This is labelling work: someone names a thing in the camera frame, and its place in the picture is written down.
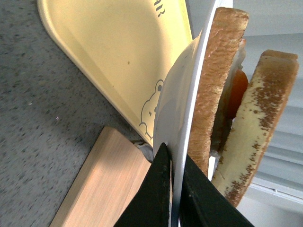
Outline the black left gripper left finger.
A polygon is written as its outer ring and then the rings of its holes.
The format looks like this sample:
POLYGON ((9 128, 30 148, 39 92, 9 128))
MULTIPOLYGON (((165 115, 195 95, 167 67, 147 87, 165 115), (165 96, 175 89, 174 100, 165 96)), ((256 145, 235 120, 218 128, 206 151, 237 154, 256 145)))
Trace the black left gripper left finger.
POLYGON ((167 227, 169 225, 170 156, 165 143, 115 227, 167 227))

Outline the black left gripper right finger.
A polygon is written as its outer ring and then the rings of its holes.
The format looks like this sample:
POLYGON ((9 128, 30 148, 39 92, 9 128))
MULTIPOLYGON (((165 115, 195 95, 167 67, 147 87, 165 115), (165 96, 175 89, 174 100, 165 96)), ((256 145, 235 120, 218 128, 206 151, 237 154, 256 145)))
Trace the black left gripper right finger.
POLYGON ((190 156, 183 177, 180 225, 182 227, 252 227, 213 186, 190 156))

